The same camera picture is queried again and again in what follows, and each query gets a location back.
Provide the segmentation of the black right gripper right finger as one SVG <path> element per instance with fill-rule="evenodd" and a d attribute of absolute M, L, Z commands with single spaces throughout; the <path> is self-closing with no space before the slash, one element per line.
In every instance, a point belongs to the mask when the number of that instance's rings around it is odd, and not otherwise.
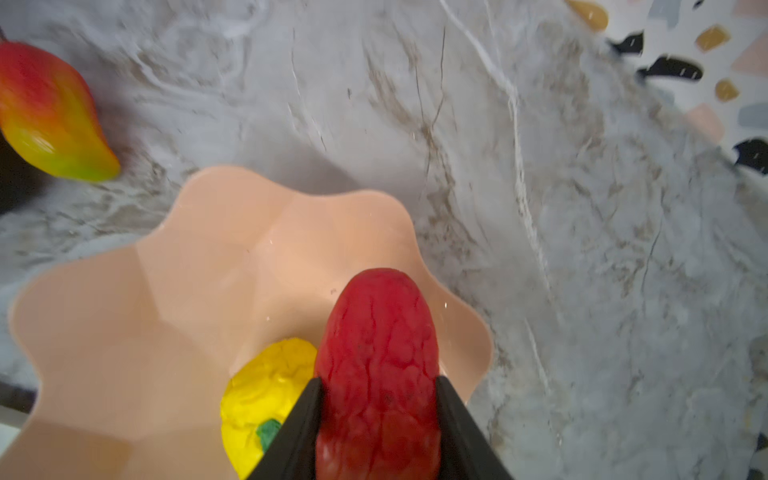
<path fill-rule="evenodd" d="M 513 480 L 446 376 L 436 379 L 440 480 Z"/>

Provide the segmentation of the dark fake avocado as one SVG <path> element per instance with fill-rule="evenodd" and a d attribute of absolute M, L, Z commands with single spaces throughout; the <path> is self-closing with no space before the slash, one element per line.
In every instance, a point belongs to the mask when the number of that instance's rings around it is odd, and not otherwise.
<path fill-rule="evenodd" d="M 1 136 L 1 214 L 4 215 L 38 196 L 46 183 L 46 175 L 33 167 Z"/>

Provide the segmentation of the red yellow fake mango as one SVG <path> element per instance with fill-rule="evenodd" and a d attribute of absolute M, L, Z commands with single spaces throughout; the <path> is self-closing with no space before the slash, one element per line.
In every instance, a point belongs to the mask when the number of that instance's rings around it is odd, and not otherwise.
<path fill-rule="evenodd" d="M 26 43 L 1 43 L 1 132 L 23 160 L 54 177 L 103 182 L 121 172 L 84 78 Z"/>

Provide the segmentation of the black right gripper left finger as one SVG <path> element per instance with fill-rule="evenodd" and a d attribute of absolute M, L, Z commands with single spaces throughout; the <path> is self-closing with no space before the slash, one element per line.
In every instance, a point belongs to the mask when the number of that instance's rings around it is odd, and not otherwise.
<path fill-rule="evenodd" d="M 322 380 L 310 380 L 248 480 L 316 479 L 316 439 L 323 395 Z"/>

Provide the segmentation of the red fake strawberry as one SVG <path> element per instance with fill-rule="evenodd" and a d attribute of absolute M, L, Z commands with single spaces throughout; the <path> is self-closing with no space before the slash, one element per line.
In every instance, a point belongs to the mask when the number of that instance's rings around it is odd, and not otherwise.
<path fill-rule="evenodd" d="M 315 361 L 323 383 L 317 478 L 436 478 L 439 373 L 434 322 L 415 282 L 390 268 L 354 276 Z"/>

